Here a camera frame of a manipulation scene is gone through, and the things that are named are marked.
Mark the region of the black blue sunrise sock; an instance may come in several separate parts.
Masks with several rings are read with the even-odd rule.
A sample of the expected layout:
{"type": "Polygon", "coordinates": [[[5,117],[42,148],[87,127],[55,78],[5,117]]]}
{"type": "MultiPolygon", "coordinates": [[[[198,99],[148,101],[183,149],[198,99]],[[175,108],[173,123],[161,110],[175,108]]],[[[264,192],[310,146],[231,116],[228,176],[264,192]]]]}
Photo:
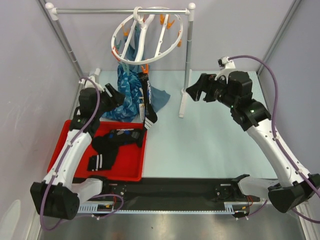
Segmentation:
{"type": "Polygon", "coordinates": [[[157,121],[158,116],[152,107],[152,91],[147,73],[140,72],[138,77],[142,86],[143,102],[144,102],[144,120],[143,129],[149,130],[157,121]]]}

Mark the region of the orange clothes peg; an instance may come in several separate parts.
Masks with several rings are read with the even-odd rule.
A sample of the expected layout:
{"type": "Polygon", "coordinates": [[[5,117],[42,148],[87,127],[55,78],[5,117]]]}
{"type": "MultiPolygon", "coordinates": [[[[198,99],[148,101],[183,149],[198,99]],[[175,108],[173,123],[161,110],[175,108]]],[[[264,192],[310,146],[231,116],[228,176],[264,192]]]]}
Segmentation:
{"type": "Polygon", "coordinates": [[[149,74],[149,65],[148,64],[141,65],[140,67],[141,67],[142,73],[149,74]]]}

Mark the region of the white round clip hanger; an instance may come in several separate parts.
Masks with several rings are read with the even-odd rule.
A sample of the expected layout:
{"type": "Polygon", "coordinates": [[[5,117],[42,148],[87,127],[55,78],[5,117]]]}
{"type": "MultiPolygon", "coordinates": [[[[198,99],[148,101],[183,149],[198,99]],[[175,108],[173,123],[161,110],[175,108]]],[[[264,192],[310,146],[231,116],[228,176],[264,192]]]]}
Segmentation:
{"type": "Polygon", "coordinates": [[[154,6],[140,12],[135,7],[115,29],[111,37],[111,53],[126,65],[147,65],[156,62],[180,47],[187,10],[173,11],[154,6]]]}

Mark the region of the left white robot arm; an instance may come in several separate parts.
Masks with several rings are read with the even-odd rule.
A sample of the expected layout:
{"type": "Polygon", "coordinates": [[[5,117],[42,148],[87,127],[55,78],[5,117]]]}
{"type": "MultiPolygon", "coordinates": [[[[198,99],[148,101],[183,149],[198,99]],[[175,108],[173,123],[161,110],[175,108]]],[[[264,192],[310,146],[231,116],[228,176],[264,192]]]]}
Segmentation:
{"type": "Polygon", "coordinates": [[[34,182],[30,193],[40,217],[72,220],[81,204],[96,197],[105,200],[110,187],[104,177],[90,175],[84,182],[73,186],[78,165],[91,144],[105,112],[121,106],[125,95],[111,84],[104,88],[91,85],[80,91],[79,105],[69,125],[66,140],[58,157],[41,182],[34,182]]]}

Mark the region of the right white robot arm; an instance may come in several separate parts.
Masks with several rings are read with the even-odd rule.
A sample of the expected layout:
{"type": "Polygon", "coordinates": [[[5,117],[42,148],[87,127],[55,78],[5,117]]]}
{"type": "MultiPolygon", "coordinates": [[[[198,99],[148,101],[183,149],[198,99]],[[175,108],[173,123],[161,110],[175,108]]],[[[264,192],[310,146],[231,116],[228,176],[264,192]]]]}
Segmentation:
{"type": "Polygon", "coordinates": [[[266,107],[253,98],[253,82],[244,71],[233,71],[227,77],[202,73],[198,81],[186,92],[198,102],[218,101],[230,109],[233,120],[241,126],[260,147],[276,173],[276,180],[240,175],[232,180],[231,196],[242,201],[247,196],[255,196],[271,202],[281,213],[287,213],[310,199],[314,188],[320,187],[320,175],[311,174],[295,157],[297,169],[277,144],[280,136],[272,133],[272,117],[266,107]]]}

